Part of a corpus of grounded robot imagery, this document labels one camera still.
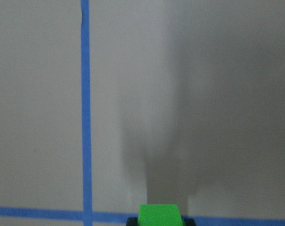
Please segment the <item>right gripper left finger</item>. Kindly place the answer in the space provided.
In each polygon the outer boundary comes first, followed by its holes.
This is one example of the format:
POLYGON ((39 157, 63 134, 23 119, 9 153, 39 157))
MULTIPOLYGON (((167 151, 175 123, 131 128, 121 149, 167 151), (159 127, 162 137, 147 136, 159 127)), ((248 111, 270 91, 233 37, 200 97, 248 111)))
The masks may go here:
POLYGON ((138 218, 137 217, 127 218, 126 226, 138 226, 138 218))

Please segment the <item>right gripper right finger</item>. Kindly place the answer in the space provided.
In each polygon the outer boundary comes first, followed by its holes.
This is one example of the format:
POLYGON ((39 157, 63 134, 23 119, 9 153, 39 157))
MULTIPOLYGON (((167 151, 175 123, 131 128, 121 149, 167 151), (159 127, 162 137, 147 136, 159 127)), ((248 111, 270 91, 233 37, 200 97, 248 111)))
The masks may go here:
POLYGON ((195 226, 193 218, 182 218, 183 226, 195 226))

